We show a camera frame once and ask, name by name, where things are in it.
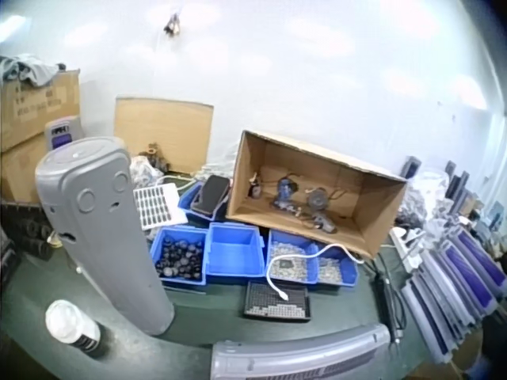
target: blue plastic tray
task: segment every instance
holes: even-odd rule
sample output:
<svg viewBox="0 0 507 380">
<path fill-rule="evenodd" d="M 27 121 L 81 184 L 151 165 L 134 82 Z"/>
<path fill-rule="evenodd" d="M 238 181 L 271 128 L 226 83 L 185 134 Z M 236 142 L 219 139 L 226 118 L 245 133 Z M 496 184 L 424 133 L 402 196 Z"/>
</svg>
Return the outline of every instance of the blue plastic tray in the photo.
<svg viewBox="0 0 507 380">
<path fill-rule="evenodd" d="M 197 286 L 206 285 L 206 266 L 208 263 L 207 255 L 209 251 L 208 230 L 192 226 L 162 227 L 158 232 L 157 236 L 155 237 L 155 239 L 153 240 L 153 244 L 151 245 L 150 249 L 150 255 L 153 264 L 155 264 L 162 255 L 162 243 L 165 237 L 170 237 L 174 241 L 186 240 L 189 244 L 195 244 L 198 241 L 203 241 L 204 242 L 203 265 L 201 269 L 202 273 L 200 281 L 184 279 L 182 277 L 173 277 L 173 278 L 161 277 L 160 280 L 167 283 L 186 283 L 189 285 L 197 285 Z"/>
<path fill-rule="evenodd" d="M 220 202 L 219 205 L 217 206 L 217 208 L 215 209 L 215 211 L 213 211 L 212 216 L 203 215 L 198 212 L 195 212 L 190 207 L 192 205 L 193 199 L 195 198 L 195 196 L 199 192 L 200 188 L 202 188 L 202 187 L 203 187 L 202 182 L 196 182 L 194 185 L 190 186 L 190 188 L 180 196 L 180 201 L 178 202 L 177 205 L 180 209 L 182 209 L 187 214 L 187 217 L 189 215 L 191 215 L 193 217 L 196 217 L 198 219 L 202 219 L 207 222 L 214 222 L 216 220 L 217 214 L 219 213 L 219 210 L 224 206 L 225 203 L 227 203 L 227 201 L 229 199 L 229 195 L 227 194 L 223 198 L 222 202 Z"/>
<path fill-rule="evenodd" d="M 326 247 L 326 244 L 317 243 L 317 250 L 321 250 Z M 336 259 L 336 265 L 339 266 L 341 272 L 341 283 L 327 283 L 318 279 L 318 283 L 324 283 L 326 285 L 335 285 L 338 287 L 355 287 L 359 278 L 359 272 L 357 271 L 357 264 L 350 259 L 349 256 L 338 247 L 332 247 L 327 249 L 319 257 L 325 257 L 328 259 Z"/>
<path fill-rule="evenodd" d="M 210 276 L 262 277 L 264 241 L 256 226 L 241 223 L 210 223 L 208 266 Z"/>
<path fill-rule="evenodd" d="M 270 230 L 269 231 L 269 240 L 268 240 L 268 254 L 266 260 L 266 268 L 265 274 L 268 271 L 268 264 L 271 261 L 271 247 L 273 243 L 278 241 L 280 243 L 288 243 L 292 245 L 296 245 L 302 249 L 309 256 L 314 253 L 317 253 L 317 245 L 310 239 L 306 239 L 305 237 L 299 235 L 292 235 L 286 232 Z M 281 277 L 276 277 L 274 275 L 271 276 L 272 279 L 283 279 L 285 281 L 291 281 L 293 283 L 317 283 L 318 280 L 318 259 L 313 258 L 307 260 L 307 280 L 306 281 L 298 281 L 296 279 L 285 279 Z"/>
</svg>

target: gray tower fan casing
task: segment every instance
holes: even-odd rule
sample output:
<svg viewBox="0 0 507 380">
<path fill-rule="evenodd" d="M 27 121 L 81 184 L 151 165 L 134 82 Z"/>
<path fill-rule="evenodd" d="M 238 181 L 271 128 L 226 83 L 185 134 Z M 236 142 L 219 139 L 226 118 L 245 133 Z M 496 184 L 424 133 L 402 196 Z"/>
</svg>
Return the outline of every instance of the gray tower fan casing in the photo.
<svg viewBox="0 0 507 380">
<path fill-rule="evenodd" d="M 40 202 L 86 278 L 149 335 L 167 330 L 174 307 L 141 230 L 123 141 L 94 137 L 50 151 L 36 168 Z"/>
</svg>

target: black grid tray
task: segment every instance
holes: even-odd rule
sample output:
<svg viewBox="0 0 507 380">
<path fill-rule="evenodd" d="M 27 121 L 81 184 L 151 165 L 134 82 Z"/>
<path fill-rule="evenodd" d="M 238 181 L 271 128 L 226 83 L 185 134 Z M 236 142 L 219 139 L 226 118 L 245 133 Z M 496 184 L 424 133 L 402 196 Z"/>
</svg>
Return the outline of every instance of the black grid tray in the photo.
<svg viewBox="0 0 507 380">
<path fill-rule="evenodd" d="M 288 295 L 284 301 L 267 283 L 249 282 L 246 289 L 246 317 L 276 320 L 305 321 L 311 319 L 308 290 L 303 285 L 276 283 Z"/>
</svg>

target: workbench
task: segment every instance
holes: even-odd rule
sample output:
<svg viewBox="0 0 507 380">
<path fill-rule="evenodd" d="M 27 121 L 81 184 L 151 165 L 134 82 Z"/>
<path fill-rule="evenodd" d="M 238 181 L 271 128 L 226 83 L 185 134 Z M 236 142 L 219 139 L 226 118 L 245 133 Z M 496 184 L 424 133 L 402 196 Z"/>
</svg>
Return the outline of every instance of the workbench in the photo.
<svg viewBox="0 0 507 380">
<path fill-rule="evenodd" d="M 390 268 L 398 266 L 393 249 L 383 249 Z M 399 285 L 403 267 L 391 274 Z M 319 336 L 379 321 L 365 268 L 353 289 L 310 291 L 312 319 L 308 323 L 281 323 L 241 316 L 246 287 L 209 284 L 207 294 L 167 291 L 176 317 L 161 336 L 147 336 L 102 298 L 83 275 L 76 273 L 64 249 L 45 262 L 25 256 L 2 296 L 2 329 L 37 362 L 61 379 L 184 379 L 209 378 L 212 345 L 219 340 L 271 341 Z M 44 313 L 56 299 L 73 302 L 107 328 L 108 351 L 93 359 L 52 338 Z M 398 356 L 372 368 L 371 378 L 400 379 L 429 358 L 429 353 L 407 310 L 408 325 Z"/>
</svg>

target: white plastic bag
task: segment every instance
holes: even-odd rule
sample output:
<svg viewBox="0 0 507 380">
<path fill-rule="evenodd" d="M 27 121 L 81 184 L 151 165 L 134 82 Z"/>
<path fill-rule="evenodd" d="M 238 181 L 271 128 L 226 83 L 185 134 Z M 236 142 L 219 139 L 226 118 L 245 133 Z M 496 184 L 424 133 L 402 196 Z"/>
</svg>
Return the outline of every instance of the white plastic bag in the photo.
<svg viewBox="0 0 507 380">
<path fill-rule="evenodd" d="M 130 164 L 130 175 L 134 188 L 145 188 L 153 186 L 163 173 L 150 165 L 144 156 L 135 156 Z"/>
<path fill-rule="evenodd" d="M 449 186 L 449 175 L 438 169 L 423 169 L 407 186 L 396 217 L 397 224 L 424 228 L 426 222 L 440 213 Z"/>
</svg>

